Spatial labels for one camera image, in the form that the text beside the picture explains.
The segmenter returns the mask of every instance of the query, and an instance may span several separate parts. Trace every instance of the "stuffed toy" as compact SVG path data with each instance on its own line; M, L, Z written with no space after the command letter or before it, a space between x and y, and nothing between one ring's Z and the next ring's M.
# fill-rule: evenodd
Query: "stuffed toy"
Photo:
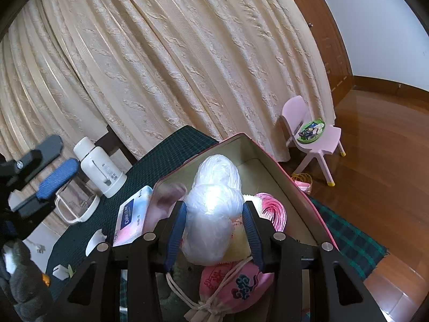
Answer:
M43 322L53 299L42 272L21 241L8 242L0 257L0 287L24 322Z

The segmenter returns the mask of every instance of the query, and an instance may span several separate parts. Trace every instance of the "plaid blanket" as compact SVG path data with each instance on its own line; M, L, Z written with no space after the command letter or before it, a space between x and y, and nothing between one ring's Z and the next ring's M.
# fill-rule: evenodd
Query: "plaid blanket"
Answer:
M387 254L387 248L372 237L351 225L334 211L309 197L325 221L341 254L364 280Z

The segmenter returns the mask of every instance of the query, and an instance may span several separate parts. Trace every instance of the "pink chair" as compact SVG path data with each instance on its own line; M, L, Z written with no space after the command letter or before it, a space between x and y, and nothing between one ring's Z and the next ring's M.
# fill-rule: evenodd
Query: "pink chair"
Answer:
M298 142L299 130L303 125L312 121L307 104L305 104L301 96L293 97L284 104L282 117L297 148L307 154L294 173L301 173L313 158L317 158L328 185L334 186L334 180L323 155L326 153L332 155L337 146L340 149L341 156L346 155L340 142L341 129L333 125L326 125L322 135L315 142L308 144Z

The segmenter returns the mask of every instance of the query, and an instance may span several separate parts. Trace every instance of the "pink cloth bag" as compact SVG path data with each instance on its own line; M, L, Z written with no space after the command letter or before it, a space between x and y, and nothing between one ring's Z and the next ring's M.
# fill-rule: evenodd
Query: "pink cloth bag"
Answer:
M201 274L196 304L174 283L170 274L170 288L191 308L185 315L189 322L222 322L227 313L246 310L256 303L274 280L273 273L261 273L252 257L245 260L207 266Z

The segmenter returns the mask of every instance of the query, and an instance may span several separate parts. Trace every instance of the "wooden cabinet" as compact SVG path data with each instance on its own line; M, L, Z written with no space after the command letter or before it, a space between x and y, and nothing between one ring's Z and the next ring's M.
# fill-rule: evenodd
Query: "wooden cabinet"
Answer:
M336 105L353 86L350 61L340 31L325 0L294 1L319 48Z

